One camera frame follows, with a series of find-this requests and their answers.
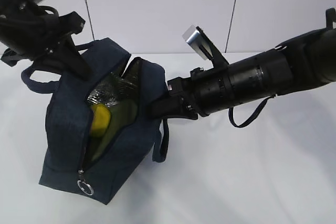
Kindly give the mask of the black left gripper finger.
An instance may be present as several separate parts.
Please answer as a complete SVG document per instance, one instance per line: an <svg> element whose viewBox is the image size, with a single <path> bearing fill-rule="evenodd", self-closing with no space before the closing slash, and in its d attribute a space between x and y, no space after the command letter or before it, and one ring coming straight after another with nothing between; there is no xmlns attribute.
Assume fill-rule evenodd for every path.
<svg viewBox="0 0 336 224"><path fill-rule="evenodd" d="M92 47L92 42L75 45L73 39L68 37L62 46L61 60L67 70L81 78L88 80L92 75L92 70L87 64L80 51L84 51Z"/></svg>

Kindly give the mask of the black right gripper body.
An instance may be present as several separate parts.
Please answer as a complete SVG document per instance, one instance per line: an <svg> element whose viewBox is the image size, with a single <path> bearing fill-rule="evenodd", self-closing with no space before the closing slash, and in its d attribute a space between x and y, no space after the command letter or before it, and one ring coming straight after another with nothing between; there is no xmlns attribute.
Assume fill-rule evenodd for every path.
<svg viewBox="0 0 336 224"><path fill-rule="evenodd" d="M212 113L231 107L231 82L226 67L204 70L193 69L187 78L176 77L169 80L169 95L181 101L182 112L192 119L207 117Z"/></svg>

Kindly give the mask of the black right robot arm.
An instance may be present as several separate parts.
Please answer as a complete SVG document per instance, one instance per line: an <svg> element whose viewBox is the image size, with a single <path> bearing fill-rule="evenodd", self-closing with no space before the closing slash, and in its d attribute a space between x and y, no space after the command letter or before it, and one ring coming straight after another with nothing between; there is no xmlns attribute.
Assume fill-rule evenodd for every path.
<svg viewBox="0 0 336 224"><path fill-rule="evenodd" d="M335 30L313 30L235 63L218 56L211 69L188 78L149 106L149 116L196 120L262 98L311 90L335 82Z"/></svg>

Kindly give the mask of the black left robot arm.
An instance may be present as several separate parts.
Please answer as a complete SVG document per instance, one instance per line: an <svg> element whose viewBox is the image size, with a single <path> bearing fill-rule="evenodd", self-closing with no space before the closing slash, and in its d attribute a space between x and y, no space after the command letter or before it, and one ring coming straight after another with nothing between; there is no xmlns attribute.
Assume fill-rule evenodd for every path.
<svg viewBox="0 0 336 224"><path fill-rule="evenodd" d="M88 80L92 70L71 37L82 32L85 20L77 12L61 16L41 1L1 0L1 43L7 46L1 61L14 67L30 60L40 71L69 71Z"/></svg>

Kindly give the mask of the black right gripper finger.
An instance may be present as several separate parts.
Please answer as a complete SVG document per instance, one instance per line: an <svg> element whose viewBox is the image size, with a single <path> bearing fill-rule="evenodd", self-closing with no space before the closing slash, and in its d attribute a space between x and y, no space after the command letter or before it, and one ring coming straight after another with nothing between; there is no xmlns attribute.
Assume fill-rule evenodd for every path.
<svg viewBox="0 0 336 224"><path fill-rule="evenodd" d="M198 119L198 114L181 96L165 97L153 101L147 107L147 115L151 119Z"/></svg>

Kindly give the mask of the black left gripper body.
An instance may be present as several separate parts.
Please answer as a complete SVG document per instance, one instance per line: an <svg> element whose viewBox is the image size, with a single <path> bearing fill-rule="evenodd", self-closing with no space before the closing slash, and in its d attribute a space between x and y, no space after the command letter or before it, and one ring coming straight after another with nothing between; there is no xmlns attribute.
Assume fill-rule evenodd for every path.
<svg viewBox="0 0 336 224"><path fill-rule="evenodd" d="M1 13L1 43L7 47L1 61L76 59L79 52L71 36L81 33L85 24L77 12L60 15L51 6L9 6Z"/></svg>

